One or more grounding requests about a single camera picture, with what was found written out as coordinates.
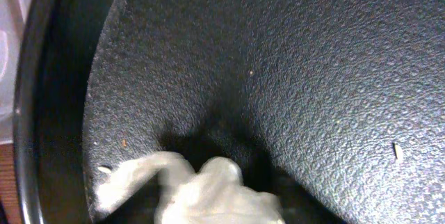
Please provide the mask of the white tissue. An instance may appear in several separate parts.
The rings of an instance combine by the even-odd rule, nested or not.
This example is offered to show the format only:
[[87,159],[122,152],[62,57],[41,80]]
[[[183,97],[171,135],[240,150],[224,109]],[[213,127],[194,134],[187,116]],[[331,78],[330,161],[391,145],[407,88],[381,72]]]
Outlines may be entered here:
[[161,185],[155,223],[284,222],[278,197],[245,186],[240,167],[231,159],[214,157],[195,171],[176,152],[121,163],[97,187],[98,208],[112,213],[155,175]]

